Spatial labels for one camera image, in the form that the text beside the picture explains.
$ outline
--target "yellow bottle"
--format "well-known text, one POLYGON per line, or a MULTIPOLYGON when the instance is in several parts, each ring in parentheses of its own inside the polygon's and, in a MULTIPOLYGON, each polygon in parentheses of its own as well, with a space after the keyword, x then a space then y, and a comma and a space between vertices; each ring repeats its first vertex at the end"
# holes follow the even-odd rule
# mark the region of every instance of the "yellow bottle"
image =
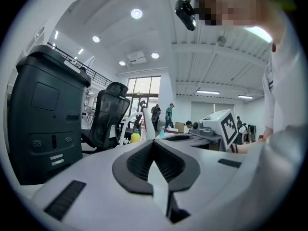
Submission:
POLYGON ((130 142, 131 143, 136 143, 140 141, 140 134, 138 129, 135 130, 135 132, 131 135, 130 137, 130 142))

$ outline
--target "chair backrest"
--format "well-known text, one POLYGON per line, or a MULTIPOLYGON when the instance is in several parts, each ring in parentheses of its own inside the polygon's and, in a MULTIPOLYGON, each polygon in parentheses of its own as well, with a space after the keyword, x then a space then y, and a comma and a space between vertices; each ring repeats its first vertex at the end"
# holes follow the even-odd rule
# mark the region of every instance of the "chair backrest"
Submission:
POLYGON ((130 104, 129 99, 125 98, 127 91, 127 86, 113 82, 97 96, 90 130, 90 141, 97 147, 97 152, 115 148, 118 145, 119 125, 130 104))

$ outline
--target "ceiling vent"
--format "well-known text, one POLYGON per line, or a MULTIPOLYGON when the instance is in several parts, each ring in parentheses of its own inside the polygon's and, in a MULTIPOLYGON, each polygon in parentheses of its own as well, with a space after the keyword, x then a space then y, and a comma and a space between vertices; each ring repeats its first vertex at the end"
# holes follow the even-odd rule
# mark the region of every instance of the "ceiling vent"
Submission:
POLYGON ((134 52, 127 55, 129 62, 133 65, 146 63, 147 60, 142 51, 134 52))

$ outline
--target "railing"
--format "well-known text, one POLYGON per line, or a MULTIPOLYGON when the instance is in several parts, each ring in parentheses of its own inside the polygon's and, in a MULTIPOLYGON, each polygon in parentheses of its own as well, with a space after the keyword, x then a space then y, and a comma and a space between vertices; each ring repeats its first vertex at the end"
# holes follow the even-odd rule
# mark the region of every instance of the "railing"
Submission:
MULTIPOLYGON (((50 44, 49 42, 47 43, 47 46, 53 48, 53 45, 50 44)), ((75 60, 72 56, 60 50, 56 46, 54 47, 54 51, 62 55, 68 62, 72 63, 77 68, 84 67, 86 69, 87 75, 90 76, 92 83, 99 84, 100 86, 105 87, 105 88, 108 87, 112 83, 111 80, 107 79, 106 77, 102 76, 96 71, 90 69, 88 66, 84 65, 80 61, 75 60)))

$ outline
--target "camera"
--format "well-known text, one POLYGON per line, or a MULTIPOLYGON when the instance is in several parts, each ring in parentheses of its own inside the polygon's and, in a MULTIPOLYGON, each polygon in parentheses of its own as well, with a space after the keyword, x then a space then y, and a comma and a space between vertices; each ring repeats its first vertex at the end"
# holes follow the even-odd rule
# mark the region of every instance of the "camera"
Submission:
POLYGON ((196 29, 195 13, 191 6, 190 0, 179 0, 175 6, 175 13, 184 23, 188 30, 194 31, 196 29))

